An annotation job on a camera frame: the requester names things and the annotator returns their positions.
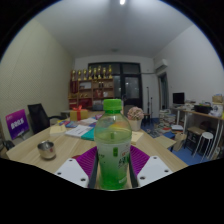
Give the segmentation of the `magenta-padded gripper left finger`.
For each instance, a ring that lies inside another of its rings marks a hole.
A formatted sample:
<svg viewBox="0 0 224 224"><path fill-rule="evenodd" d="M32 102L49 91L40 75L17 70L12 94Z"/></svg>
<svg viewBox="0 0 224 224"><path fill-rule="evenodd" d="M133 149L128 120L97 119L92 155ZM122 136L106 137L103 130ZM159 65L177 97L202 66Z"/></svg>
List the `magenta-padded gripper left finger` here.
<svg viewBox="0 0 224 224"><path fill-rule="evenodd" d="M97 177L97 147L66 160L55 174L84 188L93 189Z"/></svg>

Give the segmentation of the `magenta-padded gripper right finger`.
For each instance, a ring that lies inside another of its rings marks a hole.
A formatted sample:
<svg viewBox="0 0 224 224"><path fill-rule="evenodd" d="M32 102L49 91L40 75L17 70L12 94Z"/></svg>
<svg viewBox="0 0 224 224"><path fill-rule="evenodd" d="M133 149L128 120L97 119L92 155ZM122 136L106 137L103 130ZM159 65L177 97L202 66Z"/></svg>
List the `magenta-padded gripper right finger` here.
<svg viewBox="0 0 224 224"><path fill-rule="evenodd" d="M129 170L133 188L143 187L172 174L158 156L149 156L135 146L130 147Z"/></svg>

